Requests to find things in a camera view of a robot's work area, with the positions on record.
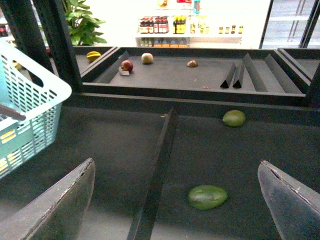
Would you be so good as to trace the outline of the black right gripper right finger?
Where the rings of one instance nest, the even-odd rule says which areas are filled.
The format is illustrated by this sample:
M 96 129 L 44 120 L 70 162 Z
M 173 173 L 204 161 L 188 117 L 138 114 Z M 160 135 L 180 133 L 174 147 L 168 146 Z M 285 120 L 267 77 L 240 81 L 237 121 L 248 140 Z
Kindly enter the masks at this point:
M 318 240 L 320 194 L 265 160 L 257 176 L 281 239 Z

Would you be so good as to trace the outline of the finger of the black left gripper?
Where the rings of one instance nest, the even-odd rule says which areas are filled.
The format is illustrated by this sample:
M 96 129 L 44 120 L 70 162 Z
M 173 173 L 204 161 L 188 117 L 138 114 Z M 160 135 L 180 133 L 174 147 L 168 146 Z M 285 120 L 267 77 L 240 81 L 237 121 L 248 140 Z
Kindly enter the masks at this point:
M 24 121 L 26 119 L 26 116 L 24 114 L 18 112 L 17 110 L 11 107 L 8 107 L 2 104 L 0 105 L 0 114 L 13 118 L 15 120 L 19 120 L 19 121 Z

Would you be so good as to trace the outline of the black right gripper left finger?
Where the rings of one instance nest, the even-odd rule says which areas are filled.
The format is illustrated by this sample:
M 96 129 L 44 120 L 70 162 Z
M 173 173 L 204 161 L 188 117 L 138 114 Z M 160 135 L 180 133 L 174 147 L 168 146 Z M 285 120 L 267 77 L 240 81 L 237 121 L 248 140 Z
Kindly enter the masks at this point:
M 2 240 L 76 240 L 89 207 L 96 166 L 88 158 L 0 223 Z

